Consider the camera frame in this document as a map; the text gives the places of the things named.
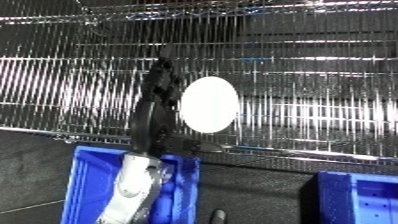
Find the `wire rack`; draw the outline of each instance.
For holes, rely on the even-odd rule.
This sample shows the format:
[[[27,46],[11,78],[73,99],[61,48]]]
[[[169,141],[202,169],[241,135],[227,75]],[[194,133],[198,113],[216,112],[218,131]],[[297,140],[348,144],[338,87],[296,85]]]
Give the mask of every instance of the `wire rack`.
[[[219,76],[240,113],[177,132],[228,152],[396,165],[398,1],[5,0],[0,129],[129,144],[142,77],[172,43],[184,87]]]

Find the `dark surface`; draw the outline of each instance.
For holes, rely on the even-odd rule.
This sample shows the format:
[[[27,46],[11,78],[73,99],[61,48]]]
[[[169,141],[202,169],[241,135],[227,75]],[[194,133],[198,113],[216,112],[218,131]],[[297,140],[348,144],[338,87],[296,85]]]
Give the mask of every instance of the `dark surface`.
[[[0,131],[0,142],[0,223],[58,223],[75,146],[4,131]],[[208,223],[216,208],[227,212],[229,224],[316,224],[316,171],[398,174],[393,167],[214,154],[200,157],[199,224]]]

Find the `ping pong ball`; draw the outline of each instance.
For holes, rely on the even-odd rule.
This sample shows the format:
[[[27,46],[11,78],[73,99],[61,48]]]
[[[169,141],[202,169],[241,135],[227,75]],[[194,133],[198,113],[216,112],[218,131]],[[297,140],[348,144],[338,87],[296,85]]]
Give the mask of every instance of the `ping pong ball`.
[[[181,117],[191,129],[215,133],[227,128],[239,111],[234,87],[218,77],[196,80],[182,95]]]

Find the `blue bin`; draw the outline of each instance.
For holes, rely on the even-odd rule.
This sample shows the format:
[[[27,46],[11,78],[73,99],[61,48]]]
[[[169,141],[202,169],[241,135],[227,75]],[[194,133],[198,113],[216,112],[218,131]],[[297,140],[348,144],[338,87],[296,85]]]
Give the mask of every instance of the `blue bin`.
[[[126,151],[79,146],[76,149],[66,194],[62,224],[93,224],[110,201],[114,180]],[[174,175],[162,186],[153,204],[149,223],[195,222],[199,160],[164,155],[175,166]]]
[[[323,224],[398,224],[398,177],[319,172]]]

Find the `robotic hand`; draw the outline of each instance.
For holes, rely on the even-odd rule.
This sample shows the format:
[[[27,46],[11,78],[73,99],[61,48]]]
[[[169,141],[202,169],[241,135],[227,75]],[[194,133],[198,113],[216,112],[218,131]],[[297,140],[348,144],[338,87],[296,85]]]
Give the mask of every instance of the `robotic hand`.
[[[217,144],[172,136],[181,78],[174,74],[168,45],[145,75],[142,97],[132,120],[132,151],[124,155],[123,166],[114,184],[114,194],[98,224],[147,223],[153,202],[172,168],[160,156],[169,147],[185,151],[222,152]]]

